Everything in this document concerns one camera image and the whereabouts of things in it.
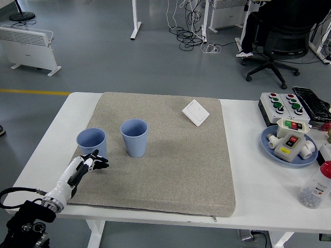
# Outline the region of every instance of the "blue plate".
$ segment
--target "blue plate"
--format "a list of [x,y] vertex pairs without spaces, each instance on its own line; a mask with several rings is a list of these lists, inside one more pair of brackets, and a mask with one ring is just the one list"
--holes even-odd
[[[315,151],[312,153],[312,156],[310,156],[310,158],[307,159],[302,159],[299,155],[296,156],[296,158],[292,161],[292,163],[286,162],[284,160],[279,159],[278,157],[276,157],[274,155],[274,150],[270,149],[268,146],[269,140],[267,138],[267,135],[269,133],[273,134],[274,136],[276,136],[277,134],[277,129],[278,129],[278,125],[275,126],[270,126],[267,127],[261,134],[261,142],[262,142],[262,146],[263,148],[267,151],[267,154],[269,154],[273,159],[275,159],[276,161],[278,161],[279,163],[282,164],[287,164],[289,166],[294,166],[294,167],[302,167],[302,166],[306,166],[308,164],[311,164],[312,162],[315,161],[315,159],[317,158],[318,155],[318,151],[317,149],[315,149]],[[308,137],[307,135],[305,135],[306,140],[308,141],[312,141],[313,144],[315,145],[314,141]]]

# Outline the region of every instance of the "gray floor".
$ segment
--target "gray floor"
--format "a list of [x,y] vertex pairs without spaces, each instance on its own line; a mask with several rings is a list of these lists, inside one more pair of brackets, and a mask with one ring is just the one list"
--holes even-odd
[[[37,23],[29,27],[54,32],[52,48],[62,69],[52,77],[47,76],[47,70],[31,67],[11,70],[12,64],[0,45],[0,89],[258,100],[262,92],[291,92],[293,86],[303,86],[331,102],[331,66],[321,62],[298,64],[298,77],[282,70],[288,85],[283,91],[270,70],[246,82],[246,73],[257,65],[242,66],[235,58],[235,44],[224,46],[220,54],[203,54],[199,46],[190,52],[181,51],[176,37],[168,32],[167,1],[138,1],[138,19],[143,24],[135,41],[130,40],[133,21],[129,0],[25,0],[20,4],[24,11],[36,14]],[[171,1],[169,20],[174,7],[175,1]],[[13,24],[8,19],[11,13],[0,17],[0,25]],[[178,26],[185,27],[183,9],[177,10],[176,20]],[[233,42],[241,31],[238,27],[217,34],[207,30],[208,43]],[[317,60],[310,52],[296,62]],[[0,137],[1,189],[14,184],[65,100],[65,96],[0,92],[0,125],[7,131]],[[0,213],[2,240],[11,215],[5,210]],[[87,247],[91,233],[82,220],[58,218],[47,229],[51,247]],[[100,247],[264,247],[264,237],[258,239],[243,243],[230,229],[107,222]],[[284,247],[313,246],[330,244],[318,241],[318,234],[295,234]]]

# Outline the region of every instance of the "white light switch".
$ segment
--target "white light switch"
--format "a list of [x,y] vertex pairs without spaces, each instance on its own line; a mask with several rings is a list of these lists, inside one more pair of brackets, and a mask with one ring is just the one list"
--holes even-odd
[[183,113],[198,127],[209,116],[209,113],[194,99],[184,109]]

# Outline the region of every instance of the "white pipe fitting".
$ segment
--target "white pipe fitting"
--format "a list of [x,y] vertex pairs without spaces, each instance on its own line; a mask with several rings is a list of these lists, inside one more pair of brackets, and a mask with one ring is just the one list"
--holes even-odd
[[311,141],[306,141],[305,145],[301,149],[299,155],[303,159],[308,159],[311,157],[312,153],[315,151],[315,145]]
[[268,146],[270,149],[275,149],[276,146],[283,140],[283,138],[277,138],[271,133],[267,135],[267,138],[269,140]]

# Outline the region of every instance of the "white sneaker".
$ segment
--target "white sneaker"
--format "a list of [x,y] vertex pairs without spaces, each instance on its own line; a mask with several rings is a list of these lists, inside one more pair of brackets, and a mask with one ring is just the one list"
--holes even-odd
[[236,54],[237,58],[253,57],[253,53],[244,53],[243,51]]

